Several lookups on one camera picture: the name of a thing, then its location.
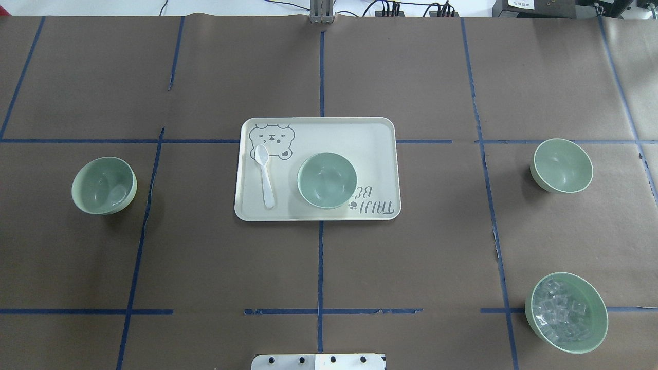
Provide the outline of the green bowl on tray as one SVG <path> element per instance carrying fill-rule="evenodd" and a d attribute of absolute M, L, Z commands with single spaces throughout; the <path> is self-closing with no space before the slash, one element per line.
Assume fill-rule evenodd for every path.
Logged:
<path fill-rule="evenodd" d="M 345 157 L 324 152 L 308 157 L 297 175 L 299 194 L 315 208 L 335 209 L 353 196 L 357 173 Z"/>

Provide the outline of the cream bear print tray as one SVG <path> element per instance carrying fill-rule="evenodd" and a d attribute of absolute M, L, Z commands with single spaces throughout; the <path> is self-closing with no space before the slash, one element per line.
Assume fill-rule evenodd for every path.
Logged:
<path fill-rule="evenodd" d="M 269 178 L 275 195 L 265 208 L 261 169 L 255 147 L 266 146 Z M 315 154 L 332 152 L 356 169 L 357 186 L 347 203 L 335 209 L 311 206 L 299 194 L 301 164 Z M 396 135 L 383 117 L 253 118 L 241 128 L 235 214 L 244 221 L 392 220 L 401 212 Z"/>

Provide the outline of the white plastic spoon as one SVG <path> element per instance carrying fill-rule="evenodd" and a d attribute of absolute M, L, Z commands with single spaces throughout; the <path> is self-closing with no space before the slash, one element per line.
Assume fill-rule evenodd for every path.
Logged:
<path fill-rule="evenodd" d="M 275 195 L 273 194 L 272 183 L 270 182 L 268 172 L 268 162 L 270 154 L 265 145 L 259 144 L 254 148 L 254 159 L 261 169 L 263 201 L 265 208 L 273 209 L 276 205 Z"/>

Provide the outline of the black power strip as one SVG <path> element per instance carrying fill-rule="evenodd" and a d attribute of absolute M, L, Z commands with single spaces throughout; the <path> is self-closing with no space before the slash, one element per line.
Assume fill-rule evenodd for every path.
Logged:
<path fill-rule="evenodd" d="M 400 17 L 425 17 L 425 18 L 434 18 L 437 17 L 437 12 L 438 8 L 437 6 L 432 6 L 428 11 L 425 13 L 425 10 L 428 8 L 428 6 L 411 6 L 407 5 L 401 6 L 401 10 L 399 12 Z M 386 14 L 387 8 L 383 5 L 378 5 L 374 7 L 374 9 L 370 9 L 369 12 L 367 13 L 367 16 L 384 16 Z"/>

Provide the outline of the green bowl with ice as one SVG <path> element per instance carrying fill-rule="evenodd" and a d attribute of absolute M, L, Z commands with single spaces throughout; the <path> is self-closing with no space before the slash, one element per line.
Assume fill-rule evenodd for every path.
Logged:
<path fill-rule="evenodd" d="M 588 313 L 591 320 L 590 329 L 592 329 L 593 332 L 590 339 L 574 343 L 567 343 L 564 345 L 553 344 L 548 339 L 546 339 L 543 334 L 540 333 L 537 325 L 533 323 L 533 319 L 531 318 L 531 304 L 533 303 L 534 293 L 538 289 L 540 283 L 549 278 L 556 278 L 558 280 L 565 281 L 569 287 L 576 290 L 576 293 L 579 295 L 580 299 L 585 301 L 585 303 L 588 305 Z M 528 321 L 528 324 L 534 333 L 541 340 L 543 340 L 543 342 L 556 349 L 559 349 L 562 352 L 569 354 L 586 354 L 600 347 L 602 342 L 607 337 L 607 332 L 609 329 L 609 317 L 607 313 L 607 307 L 602 300 L 601 295 L 597 292 L 594 286 L 592 286 L 592 284 L 588 283 L 588 281 L 582 277 L 572 274 L 571 272 L 552 272 L 551 274 L 548 274 L 547 276 L 540 279 L 533 287 L 533 289 L 528 293 L 525 300 L 524 309 L 526 320 Z"/>

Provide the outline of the clear ice cubes pile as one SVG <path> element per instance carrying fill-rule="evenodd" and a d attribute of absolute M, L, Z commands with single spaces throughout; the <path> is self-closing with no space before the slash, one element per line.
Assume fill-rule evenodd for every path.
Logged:
<path fill-rule="evenodd" d="M 588 305 L 563 280 L 542 281 L 534 293 L 531 311 L 533 323 L 553 344 L 564 345 L 592 337 Z"/>

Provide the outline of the aluminium frame post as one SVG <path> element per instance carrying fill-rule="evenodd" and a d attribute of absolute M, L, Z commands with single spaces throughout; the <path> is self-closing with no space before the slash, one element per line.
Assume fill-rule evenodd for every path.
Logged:
<path fill-rule="evenodd" d="M 334 0 L 310 0 L 309 20 L 311 24 L 329 24 L 335 20 Z"/>

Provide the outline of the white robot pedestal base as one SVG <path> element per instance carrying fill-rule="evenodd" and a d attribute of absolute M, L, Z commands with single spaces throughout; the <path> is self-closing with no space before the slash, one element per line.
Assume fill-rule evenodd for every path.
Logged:
<path fill-rule="evenodd" d="M 386 357 L 376 353 L 261 354 L 251 369 L 386 369 Z"/>

